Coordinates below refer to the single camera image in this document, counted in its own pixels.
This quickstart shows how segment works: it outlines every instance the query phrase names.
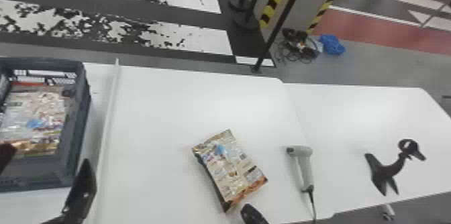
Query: painted floor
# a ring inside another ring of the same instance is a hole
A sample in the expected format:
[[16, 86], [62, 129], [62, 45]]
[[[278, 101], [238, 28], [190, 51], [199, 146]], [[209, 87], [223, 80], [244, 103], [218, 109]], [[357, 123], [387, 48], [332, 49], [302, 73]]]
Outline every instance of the painted floor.
[[0, 41], [234, 64], [264, 44], [234, 27], [227, 0], [0, 0]]
[[[451, 0], [335, 0], [314, 34], [451, 55], [447, 1]], [[420, 28], [431, 15], [435, 17]]]

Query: black plastic bracket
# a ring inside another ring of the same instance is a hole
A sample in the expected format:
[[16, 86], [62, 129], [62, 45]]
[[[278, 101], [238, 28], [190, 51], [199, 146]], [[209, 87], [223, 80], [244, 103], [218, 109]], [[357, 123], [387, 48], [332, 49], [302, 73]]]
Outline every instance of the black plastic bracket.
[[372, 154], [365, 154], [371, 170], [372, 183], [384, 195], [387, 195], [387, 184], [399, 194], [398, 186], [393, 177], [398, 174], [404, 167], [406, 158], [412, 159], [411, 156], [418, 158], [421, 161], [426, 160], [426, 157], [419, 152], [418, 143], [412, 139], [403, 139], [398, 143], [401, 153], [398, 154], [398, 160], [389, 166], [382, 165], [377, 158]]
[[269, 224], [263, 215], [251, 204], [245, 204], [240, 213], [245, 224]]
[[12, 161], [17, 149], [11, 144], [0, 144], [0, 175]]
[[42, 224], [81, 224], [91, 209], [96, 193], [95, 173], [88, 159], [84, 159], [61, 215]]

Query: handheld scanner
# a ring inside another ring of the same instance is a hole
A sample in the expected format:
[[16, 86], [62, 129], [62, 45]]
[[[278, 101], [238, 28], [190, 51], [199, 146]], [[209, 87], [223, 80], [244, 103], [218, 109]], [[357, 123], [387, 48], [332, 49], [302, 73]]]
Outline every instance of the handheld scanner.
[[307, 192], [313, 186], [313, 172], [311, 171], [310, 157], [313, 150], [307, 146], [291, 146], [287, 148], [288, 155], [295, 157], [299, 163], [304, 180], [301, 192]]

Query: metal stand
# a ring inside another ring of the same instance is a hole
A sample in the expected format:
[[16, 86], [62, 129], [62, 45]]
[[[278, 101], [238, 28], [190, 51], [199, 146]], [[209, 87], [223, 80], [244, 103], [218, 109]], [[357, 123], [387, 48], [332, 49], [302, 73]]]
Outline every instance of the metal stand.
[[257, 0], [251, 0], [249, 9], [246, 11], [245, 15], [240, 13], [234, 15], [234, 23], [239, 28], [248, 32], [253, 32], [259, 28], [259, 22], [255, 18], [251, 18], [254, 16], [254, 8], [256, 4]]
[[395, 210], [391, 207], [390, 204], [381, 205], [382, 217], [385, 221], [394, 221], [396, 217]]
[[250, 4], [246, 0], [229, 0], [229, 6], [237, 12], [245, 12], [250, 8]]
[[266, 46], [264, 47], [262, 56], [258, 58], [257, 63], [254, 66], [251, 66], [250, 70], [253, 73], [260, 73], [260, 67], [262, 66], [264, 57], [265, 57], [266, 53], [269, 51], [269, 49], [271, 48], [272, 43], [274, 43], [274, 41], [276, 40], [277, 34], [279, 34], [279, 31], [281, 30], [282, 25], [285, 22], [285, 20], [287, 19], [288, 14], [290, 13], [291, 9], [293, 8], [295, 2], [296, 2], [296, 0], [288, 0], [287, 6], [283, 10], [281, 17], [277, 21], [276, 27], [272, 31], [272, 33], [266, 43]]

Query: blue plastic bag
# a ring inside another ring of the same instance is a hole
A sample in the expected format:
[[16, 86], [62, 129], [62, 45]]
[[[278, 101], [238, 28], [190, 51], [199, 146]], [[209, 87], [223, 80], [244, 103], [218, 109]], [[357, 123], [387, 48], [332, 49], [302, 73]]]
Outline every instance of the blue plastic bag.
[[340, 44], [340, 41], [334, 35], [321, 35], [319, 41], [323, 43], [325, 52], [330, 55], [339, 56], [346, 51], [345, 47]]

